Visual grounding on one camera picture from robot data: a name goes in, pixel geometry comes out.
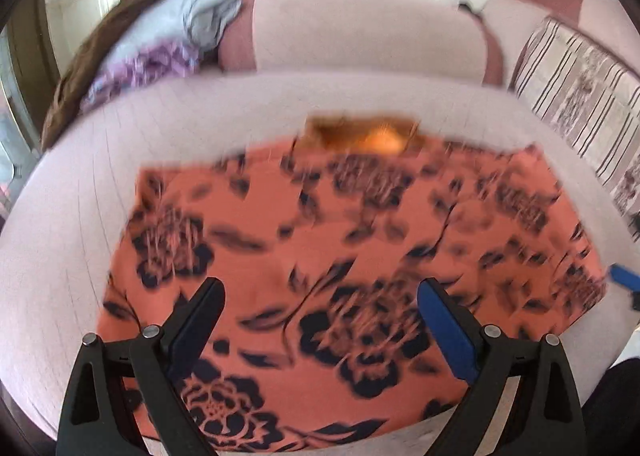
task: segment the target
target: sofa cushion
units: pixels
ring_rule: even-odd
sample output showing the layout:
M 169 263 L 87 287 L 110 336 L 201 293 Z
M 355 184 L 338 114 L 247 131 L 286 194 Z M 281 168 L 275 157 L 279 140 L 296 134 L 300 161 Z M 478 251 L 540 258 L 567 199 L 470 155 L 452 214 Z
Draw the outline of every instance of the sofa cushion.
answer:
M 498 43 L 478 18 L 428 0 L 255 0 L 223 37 L 220 66 L 251 70 L 254 62 L 258 71 L 357 68 L 502 81 Z
M 618 0 L 523 0 L 591 36 L 640 71 L 640 36 Z
M 640 211 L 640 78 L 560 21 L 533 33 L 514 75 L 517 97 L 595 171 L 622 214 Z
M 482 20 L 502 51 L 502 85 L 508 86 L 531 34 L 551 11 L 524 0 L 489 0 Z

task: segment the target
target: brown cloth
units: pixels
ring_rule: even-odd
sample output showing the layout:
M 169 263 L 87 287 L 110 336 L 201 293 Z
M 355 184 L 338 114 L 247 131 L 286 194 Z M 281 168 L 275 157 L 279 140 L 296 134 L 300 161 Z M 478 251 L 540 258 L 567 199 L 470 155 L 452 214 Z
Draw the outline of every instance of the brown cloth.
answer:
M 80 101 L 94 81 L 105 56 L 133 22 L 158 0 L 120 0 L 78 49 L 58 82 L 42 130 L 42 149 L 49 149 L 73 122 Z

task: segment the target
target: dark flower print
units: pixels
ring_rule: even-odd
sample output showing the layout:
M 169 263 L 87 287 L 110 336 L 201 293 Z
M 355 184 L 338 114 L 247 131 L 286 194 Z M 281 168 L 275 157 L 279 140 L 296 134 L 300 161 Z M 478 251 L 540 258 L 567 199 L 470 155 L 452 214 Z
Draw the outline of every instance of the dark flower print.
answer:
M 138 276 L 148 289 L 155 289 L 174 276 L 201 276 L 213 261 L 205 243 L 202 220 L 167 206 L 155 223 L 148 224 L 132 243 L 140 257 Z
M 252 378 L 222 376 L 208 360 L 200 359 L 178 391 L 215 449 L 272 452 L 272 445 L 284 439 L 278 417 L 263 410 L 264 399 Z
M 138 329 L 140 331 L 142 330 L 142 324 L 140 323 L 138 314 L 129 302 L 129 299 L 127 299 L 127 292 L 118 289 L 111 272 L 109 272 L 102 307 L 111 317 L 119 319 L 120 321 L 133 321 L 138 326 Z
M 280 161 L 280 170 L 291 178 L 291 183 L 302 185 L 309 190 L 322 178 L 322 167 L 299 166 L 291 154 L 284 155 Z
M 375 155 L 337 157 L 327 169 L 334 175 L 336 192 L 361 194 L 364 206 L 378 210 L 397 208 L 404 191 L 415 179 L 414 175 Z
M 358 396 L 379 396 L 399 382 L 400 362 L 431 344 L 413 302 L 402 280 L 337 287 L 327 308 L 300 320 L 300 350 L 338 366 L 340 377 Z
M 488 153 L 490 155 L 497 155 L 497 152 L 484 146 L 480 146 L 479 144 L 470 144 L 462 141 L 444 141 L 443 145 L 448 153 L 461 152 L 461 153 L 470 153 L 473 155 L 482 155 L 484 153 Z
M 601 279 L 593 279 L 583 267 L 570 264 L 562 277 L 552 285 L 554 293 L 565 296 L 564 308 L 567 315 L 573 312 L 573 305 L 582 306 L 587 312 L 604 296 L 605 286 Z
M 500 183 L 495 191 L 495 202 L 500 212 L 517 219 L 524 230 L 536 235 L 540 234 L 548 222 L 548 203 L 538 195 L 529 196 L 522 189 Z
M 434 398 L 433 400 L 430 400 L 429 404 L 427 404 L 426 407 L 424 408 L 422 412 L 422 419 L 427 420 L 428 418 L 437 416 L 445 411 L 448 411 L 455 405 L 456 404 L 453 404 L 452 402 L 442 404 L 439 400 Z

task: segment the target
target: gray cloth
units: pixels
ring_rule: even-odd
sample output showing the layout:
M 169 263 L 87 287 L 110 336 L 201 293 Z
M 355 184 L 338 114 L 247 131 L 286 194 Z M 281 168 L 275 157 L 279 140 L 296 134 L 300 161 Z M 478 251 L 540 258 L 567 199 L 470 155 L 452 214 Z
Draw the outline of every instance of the gray cloth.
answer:
M 141 49 L 165 40 L 188 40 L 200 52 L 208 52 L 218 46 L 240 6 L 241 0 L 162 0 L 127 30 L 101 69 L 133 58 Z

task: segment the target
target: pile of clothes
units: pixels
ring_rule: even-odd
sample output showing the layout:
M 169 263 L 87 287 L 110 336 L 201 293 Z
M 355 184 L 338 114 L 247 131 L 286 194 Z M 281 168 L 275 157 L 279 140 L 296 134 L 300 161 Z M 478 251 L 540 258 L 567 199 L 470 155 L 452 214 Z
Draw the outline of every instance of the pile of clothes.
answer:
M 166 75 L 197 72 L 242 0 L 120 0 L 82 43 L 47 112 L 42 149 L 80 112 Z

